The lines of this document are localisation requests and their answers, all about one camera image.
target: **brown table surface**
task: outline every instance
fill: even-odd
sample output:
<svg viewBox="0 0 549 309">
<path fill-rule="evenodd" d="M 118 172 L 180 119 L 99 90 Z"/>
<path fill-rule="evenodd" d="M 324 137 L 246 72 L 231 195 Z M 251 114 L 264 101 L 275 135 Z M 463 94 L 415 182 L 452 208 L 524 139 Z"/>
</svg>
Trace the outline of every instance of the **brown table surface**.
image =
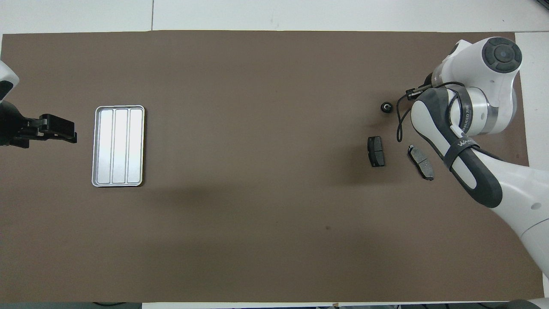
<svg viewBox="0 0 549 309">
<path fill-rule="evenodd" d="M 513 34 L 4 35 L 26 117 L 77 144 L 0 154 L 0 301 L 439 301 L 542 296 L 511 229 L 379 106 L 455 42 Z M 519 101 L 520 87 L 517 83 Z M 145 182 L 91 184 L 94 111 L 147 109 Z M 386 167 L 372 168 L 380 135 Z M 528 164 L 522 104 L 483 148 Z M 431 159 L 422 180 L 409 144 Z"/>
</svg>

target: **white floor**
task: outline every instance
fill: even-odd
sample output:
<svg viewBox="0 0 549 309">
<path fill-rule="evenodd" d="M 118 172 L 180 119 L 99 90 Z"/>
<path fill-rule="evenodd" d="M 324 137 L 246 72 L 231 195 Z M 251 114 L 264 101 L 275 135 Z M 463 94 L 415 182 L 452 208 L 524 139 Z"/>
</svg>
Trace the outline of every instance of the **white floor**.
<svg viewBox="0 0 549 309">
<path fill-rule="evenodd" d="M 0 12 L 0 52 L 2 34 L 18 33 L 197 29 L 520 32 L 516 40 L 523 52 L 520 78 L 530 166 L 549 169 L 549 140 L 545 138 L 549 131 L 549 10 L 534 0 L 0 0 Z M 549 297 L 547 278 L 544 283 Z M 143 307 L 212 306 L 221 307 L 219 303 Z"/>
</svg>

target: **gray strap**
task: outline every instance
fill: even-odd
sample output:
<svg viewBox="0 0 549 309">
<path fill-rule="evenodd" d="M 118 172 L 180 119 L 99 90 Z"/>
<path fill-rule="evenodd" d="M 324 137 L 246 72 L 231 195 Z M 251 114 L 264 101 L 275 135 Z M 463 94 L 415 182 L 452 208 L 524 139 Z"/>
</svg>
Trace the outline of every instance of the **gray strap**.
<svg viewBox="0 0 549 309">
<path fill-rule="evenodd" d="M 446 151 L 446 154 L 444 155 L 444 165 L 450 169 L 457 156 L 459 156 L 462 151 L 472 146 L 478 146 L 478 144 L 467 135 L 457 139 L 450 145 L 448 151 Z"/>
</svg>

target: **silver rectangular tray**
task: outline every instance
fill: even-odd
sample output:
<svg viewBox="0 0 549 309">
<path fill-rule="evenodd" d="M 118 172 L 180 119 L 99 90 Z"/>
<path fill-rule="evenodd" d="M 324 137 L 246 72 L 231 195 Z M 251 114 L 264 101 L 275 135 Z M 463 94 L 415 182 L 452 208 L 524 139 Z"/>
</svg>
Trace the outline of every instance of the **silver rectangular tray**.
<svg viewBox="0 0 549 309">
<path fill-rule="evenodd" d="M 100 106 L 93 138 L 92 184 L 138 186 L 143 181 L 145 108 Z"/>
</svg>

